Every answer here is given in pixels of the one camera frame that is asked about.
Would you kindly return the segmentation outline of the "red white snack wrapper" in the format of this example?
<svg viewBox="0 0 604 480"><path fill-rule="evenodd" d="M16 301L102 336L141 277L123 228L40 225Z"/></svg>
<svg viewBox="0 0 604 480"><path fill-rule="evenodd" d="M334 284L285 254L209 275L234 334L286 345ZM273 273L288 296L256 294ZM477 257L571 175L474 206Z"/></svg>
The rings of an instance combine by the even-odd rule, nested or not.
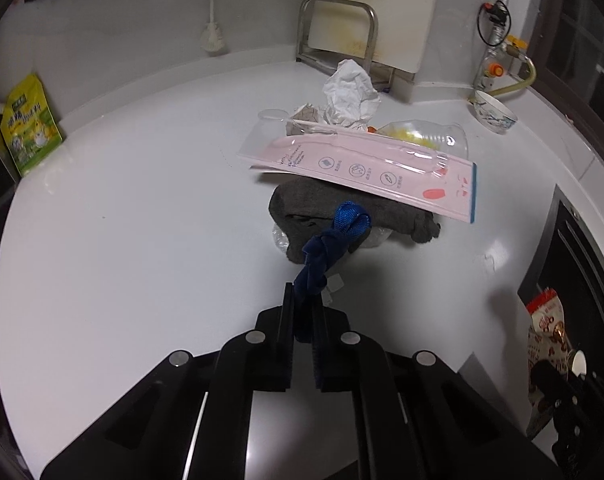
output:
<svg viewBox="0 0 604 480"><path fill-rule="evenodd" d="M555 289L546 288L527 305L531 324L528 333L528 399L531 415L526 436L537 436L550 421L552 400L543 389L547 379L566 378L570 368L571 344L564 322L564 308Z"/></svg>

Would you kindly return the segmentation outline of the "blue ribbon scrap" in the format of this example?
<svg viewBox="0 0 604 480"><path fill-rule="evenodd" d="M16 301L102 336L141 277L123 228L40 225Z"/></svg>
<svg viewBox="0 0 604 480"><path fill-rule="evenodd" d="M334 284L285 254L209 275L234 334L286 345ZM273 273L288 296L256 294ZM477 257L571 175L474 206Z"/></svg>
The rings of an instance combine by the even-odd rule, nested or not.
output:
<svg viewBox="0 0 604 480"><path fill-rule="evenodd" d="M303 247L304 267L293 282L299 297L317 296L326 287L326 273L347 252L355 252L372 229L372 217L357 203L338 206L328 229L314 235Z"/></svg>

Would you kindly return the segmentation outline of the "pink toothbrush package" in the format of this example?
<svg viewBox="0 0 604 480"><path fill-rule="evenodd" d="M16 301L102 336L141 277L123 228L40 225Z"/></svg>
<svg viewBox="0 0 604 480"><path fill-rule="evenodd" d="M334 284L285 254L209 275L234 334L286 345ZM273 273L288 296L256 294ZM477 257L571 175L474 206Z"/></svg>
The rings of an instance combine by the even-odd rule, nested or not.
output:
<svg viewBox="0 0 604 480"><path fill-rule="evenodd" d="M239 156L255 167L346 186L441 216L476 220L477 165L372 133L307 133L249 140Z"/></svg>

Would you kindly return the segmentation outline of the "black kitchen sink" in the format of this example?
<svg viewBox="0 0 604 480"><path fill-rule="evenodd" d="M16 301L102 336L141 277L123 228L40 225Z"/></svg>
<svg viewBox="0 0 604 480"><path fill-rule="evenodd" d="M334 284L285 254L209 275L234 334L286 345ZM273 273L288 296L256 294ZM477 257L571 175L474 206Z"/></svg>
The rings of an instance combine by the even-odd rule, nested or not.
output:
<svg viewBox="0 0 604 480"><path fill-rule="evenodd" d="M543 233L518 289L526 304L553 289L564 307L569 340L604 365L604 255L560 188L554 189Z"/></svg>

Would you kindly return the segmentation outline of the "dark grey cloth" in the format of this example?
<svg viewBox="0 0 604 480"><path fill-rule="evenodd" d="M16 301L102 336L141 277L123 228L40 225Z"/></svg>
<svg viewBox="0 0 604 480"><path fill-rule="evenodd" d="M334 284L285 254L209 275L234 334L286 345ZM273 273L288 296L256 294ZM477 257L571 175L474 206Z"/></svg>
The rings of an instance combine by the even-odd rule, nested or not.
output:
<svg viewBox="0 0 604 480"><path fill-rule="evenodd" d="M287 258L304 263L303 247L315 235L331 227L338 207L352 202L362 206L372 227L409 236L424 244L440 235L440 225L430 211L338 184L295 177L275 188L268 212L288 238Z"/></svg>

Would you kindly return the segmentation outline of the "white patterned bowl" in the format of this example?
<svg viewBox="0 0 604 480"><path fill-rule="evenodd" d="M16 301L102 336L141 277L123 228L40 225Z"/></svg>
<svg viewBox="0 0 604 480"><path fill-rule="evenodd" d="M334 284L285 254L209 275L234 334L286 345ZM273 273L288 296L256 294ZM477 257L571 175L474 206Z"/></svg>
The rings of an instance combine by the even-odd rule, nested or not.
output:
<svg viewBox="0 0 604 480"><path fill-rule="evenodd" d="M474 90L470 102L474 116L490 131L503 134L518 122L515 113L484 91Z"/></svg>

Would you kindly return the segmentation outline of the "crumpled white tissue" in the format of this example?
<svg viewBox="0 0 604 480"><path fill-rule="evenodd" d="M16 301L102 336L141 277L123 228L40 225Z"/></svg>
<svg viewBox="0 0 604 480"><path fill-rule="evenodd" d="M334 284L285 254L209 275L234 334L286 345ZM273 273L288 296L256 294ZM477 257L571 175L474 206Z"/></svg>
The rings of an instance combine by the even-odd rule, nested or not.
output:
<svg viewBox="0 0 604 480"><path fill-rule="evenodd" d="M366 70L350 58L338 64L324 84L323 94L326 123L343 128L366 130L381 104Z"/></svg>

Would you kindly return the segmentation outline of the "yellow green refill pouch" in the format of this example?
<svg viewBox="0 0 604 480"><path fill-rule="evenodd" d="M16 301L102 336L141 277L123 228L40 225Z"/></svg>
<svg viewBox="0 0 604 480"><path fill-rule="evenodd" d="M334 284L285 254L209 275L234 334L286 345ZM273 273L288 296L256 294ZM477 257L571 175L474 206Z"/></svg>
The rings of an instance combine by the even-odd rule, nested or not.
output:
<svg viewBox="0 0 604 480"><path fill-rule="evenodd" d="M9 92L0 132L21 177L62 144L63 136L37 74L30 73Z"/></svg>

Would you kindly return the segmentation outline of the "steel cutting board rack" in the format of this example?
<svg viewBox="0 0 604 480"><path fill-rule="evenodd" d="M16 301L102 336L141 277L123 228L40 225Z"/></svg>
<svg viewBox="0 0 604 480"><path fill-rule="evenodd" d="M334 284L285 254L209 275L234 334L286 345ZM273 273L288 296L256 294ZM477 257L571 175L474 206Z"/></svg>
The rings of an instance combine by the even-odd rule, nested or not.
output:
<svg viewBox="0 0 604 480"><path fill-rule="evenodd" d="M351 8L337 12L333 21L320 31L320 11L328 6ZM360 64L372 80L374 88L388 93L391 90L395 68L375 61L379 32L378 15L374 8L355 0L302 0L296 21L296 62L304 63L326 75L332 75L346 58Z"/></svg>

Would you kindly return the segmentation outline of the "gas valve pipe assembly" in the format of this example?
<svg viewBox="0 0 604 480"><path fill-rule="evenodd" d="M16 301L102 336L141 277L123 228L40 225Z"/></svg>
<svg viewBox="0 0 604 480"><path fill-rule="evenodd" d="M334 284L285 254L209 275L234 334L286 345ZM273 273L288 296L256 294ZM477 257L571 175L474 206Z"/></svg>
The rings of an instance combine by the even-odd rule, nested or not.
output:
<svg viewBox="0 0 604 480"><path fill-rule="evenodd" d="M526 55L528 46L518 37L511 35L512 14L509 0L494 0L481 3L476 15L476 29L485 52L474 76L472 88L497 98L517 92L534 83L537 72L533 61ZM495 81L506 75L504 58L512 58L526 68L526 78L514 84L497 88Z"/></svg>

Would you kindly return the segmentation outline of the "blue handled bottle brush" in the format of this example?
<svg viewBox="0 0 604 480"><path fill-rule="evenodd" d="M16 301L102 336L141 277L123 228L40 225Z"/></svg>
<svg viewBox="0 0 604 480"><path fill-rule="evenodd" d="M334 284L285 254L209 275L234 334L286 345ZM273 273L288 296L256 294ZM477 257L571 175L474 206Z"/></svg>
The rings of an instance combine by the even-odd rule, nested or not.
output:
<svg viewBox="0 0 604 480"><path fill-rule="evenodd" d="M226 48L220 26L216 21L215 0L208 0L208 18L200 37L200 46L210 55L221 54Z"/></svg>

